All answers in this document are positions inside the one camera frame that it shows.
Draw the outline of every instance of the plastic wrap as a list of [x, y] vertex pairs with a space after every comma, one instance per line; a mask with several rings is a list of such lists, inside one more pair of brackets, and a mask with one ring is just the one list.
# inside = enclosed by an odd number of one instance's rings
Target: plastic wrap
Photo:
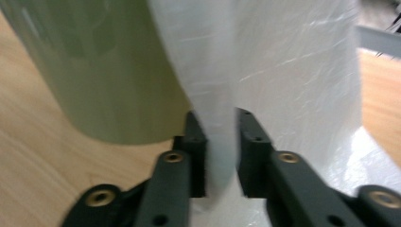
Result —
[[235, 106], [337, 189], [401, 191], [400, 170], [361, 127], [355, 1], [149, 3], [210, 140], [209, 199], [195, 203], [194, 226], [268, 226], [262, 202], [241, 198], [234, 174]]

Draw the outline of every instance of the olive green bucket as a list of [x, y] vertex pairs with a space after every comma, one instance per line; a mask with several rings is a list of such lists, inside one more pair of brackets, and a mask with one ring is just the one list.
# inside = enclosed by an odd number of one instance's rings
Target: olive green bucket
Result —
[[0, 0], [70, 121], [119, 144], [180, 133], [189, 104], [145, 0]]

